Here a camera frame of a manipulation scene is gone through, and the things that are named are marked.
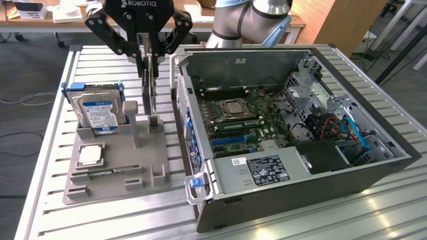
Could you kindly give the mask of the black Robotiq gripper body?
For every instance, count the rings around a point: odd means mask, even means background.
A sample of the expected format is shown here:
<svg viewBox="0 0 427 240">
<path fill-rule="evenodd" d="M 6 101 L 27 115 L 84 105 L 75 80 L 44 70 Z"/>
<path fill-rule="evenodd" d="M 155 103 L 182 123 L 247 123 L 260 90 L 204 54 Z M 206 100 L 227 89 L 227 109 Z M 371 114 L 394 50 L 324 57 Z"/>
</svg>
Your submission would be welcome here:
<svg viewBox="0 0 427 240">
<path fill-rule="evenodd" d="M 138 33 L 160 32 L 175 12 L 172 0 L 104 0 L 103 9 L 127 30 L 132 22 Z"/>
</svg>

